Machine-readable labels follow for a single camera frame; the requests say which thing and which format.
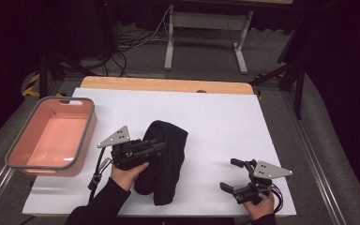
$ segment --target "black sleeve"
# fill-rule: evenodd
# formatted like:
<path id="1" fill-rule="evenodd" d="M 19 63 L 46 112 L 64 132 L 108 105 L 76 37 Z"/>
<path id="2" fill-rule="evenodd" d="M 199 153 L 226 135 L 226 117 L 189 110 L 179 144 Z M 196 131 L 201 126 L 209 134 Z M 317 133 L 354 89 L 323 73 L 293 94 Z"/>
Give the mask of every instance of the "black sleeve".
<path id="1" fill-rule="evenodd" d="M 107 185 L 86 206 L 75 208 L 65 225 L 105 225 L 113 224 L 130 191 L 119 187 L 111 178 Z"/>
<path id="2" fill-rule="evenodd" d="M 259 219 L 252 220 L 252 225 L 277 225 L 274 214 L 265 215 Z"/>

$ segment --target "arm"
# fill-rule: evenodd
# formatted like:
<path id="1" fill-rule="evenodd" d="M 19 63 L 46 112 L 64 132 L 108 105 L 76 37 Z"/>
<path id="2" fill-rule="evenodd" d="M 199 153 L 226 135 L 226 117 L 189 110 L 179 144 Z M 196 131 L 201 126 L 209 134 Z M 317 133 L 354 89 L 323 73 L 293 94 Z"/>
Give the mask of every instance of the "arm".
<path id="1" fill-rule="evenodd" d="M 75 208 L 66 225 L 112 224 L 122 205 L 130 195 L 130 188 L 148 163 L 128 171 L 112 167 L 111 178 L 99 194 L 86 206 Z"/>
<path id="2" fill-rule="evenodd" d="M 249 212 L 252 220 L 252 225 L 276 225 L 276 218 L 274 215 L 274 195 L 270 192 L 268 199 L 262 200 L 260 203 L 254 205 L 252 202 L 243 203 Z"/>

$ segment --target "wooden table edge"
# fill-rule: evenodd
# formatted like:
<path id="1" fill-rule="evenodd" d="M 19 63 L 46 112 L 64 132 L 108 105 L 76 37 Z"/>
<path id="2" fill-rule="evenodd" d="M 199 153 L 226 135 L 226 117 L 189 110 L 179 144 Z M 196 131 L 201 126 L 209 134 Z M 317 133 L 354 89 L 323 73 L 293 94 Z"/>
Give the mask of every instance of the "wooden table edge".
<path id="1" fill-rule="evenodd" d="M 83 79 L 81 88 L 254 95 L 251 85 L 246 82 L 207 82 L 89 76 Z"/>

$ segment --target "black mechanical device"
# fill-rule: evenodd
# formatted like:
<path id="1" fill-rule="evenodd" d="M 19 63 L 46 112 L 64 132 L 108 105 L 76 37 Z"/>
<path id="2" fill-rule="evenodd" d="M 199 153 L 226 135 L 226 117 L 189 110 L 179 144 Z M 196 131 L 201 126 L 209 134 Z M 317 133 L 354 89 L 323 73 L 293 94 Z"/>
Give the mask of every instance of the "black mechanical device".
<path id="1" fill-rule="evenodd" d="M 261 200 L 267 199 L 270 191 L 272 191 L 279 198 L 279 205 L 275 211 L 280 210 L 280 207 L 282 207 L 282 194 L 277 186 L 273 184 L 272 179 L 292 175 L 292 171 L 264 161 L 256 161 L 255 159 L 251 161 L 242 161 L 232 158 L 231 164 L 240 168 L 247 168 L 250 182 L 246 187 L 238 189 L 234 189 L 232 186 L 221 182 L 220 188 L 222 190 L 232 194 L 239 204 L 246 202 L 258 204 Z"/>
<path id="2" fill-rule="evenodd" d="M 105 148 L 111 146 L 111 156 L 101 162 Z M 142 165 L 144 162 L 150 161 L 151 158 L 159 157 L 167 148 L 165 142 L 158 142 L 157 139 L 152 140 L 131 140 L 128 127 L 123 126 L 114 132 L 110 137 L 101 142 L 97 148 L 101 148 L 98 157 L 96 171 L 88 188 L 91 190 L 89 202 L 94 198 L 101 175 L 110 163 L 120 170 L 127 171 L 136 166 Z"/>
<path id="3" fill-rule="evenodd" d="M 98 147 L 111 146 L 112 164 L 123 171 L 142 165 L 153 157 L 160 156 L 167 144 L 153 140 L 130 140 L 128 127 L 123 126 L 104 140 Z"/>

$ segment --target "table leg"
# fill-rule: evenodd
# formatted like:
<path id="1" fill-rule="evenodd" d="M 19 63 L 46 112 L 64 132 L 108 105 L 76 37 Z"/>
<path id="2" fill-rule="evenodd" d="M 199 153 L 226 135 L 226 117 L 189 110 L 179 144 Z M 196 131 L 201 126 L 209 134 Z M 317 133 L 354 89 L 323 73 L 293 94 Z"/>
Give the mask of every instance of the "table leg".
<path id="1" fill-rule="evenodd" d="M 248 69 L 245 64 L 244 55 L 242 54 L 242 46 L 244 45 L 245 37 L 249 29 L 250 21 L 252 20 L 253 11 L 249 11 L 245 17 L 244 24 L 242 27 L 241 37 L 239 38 L 238 43 L 233 44 L 233 49 L 235 51 L 236 60 L 238 61 L 239 70 L 242 74 L 247 74 Z"/>
<path id="2" fill-rule="evenodd" d="M 172 69 L 172 60 L 173 60 L 173 19 L 174 19 L 174 12 L 173 6 L 171 6 L 169 12 L 169 34 L 168 34 L 168 48 L 166 50 L 166 57 L 165 57 L 165 69 L 171 70 Z"/>

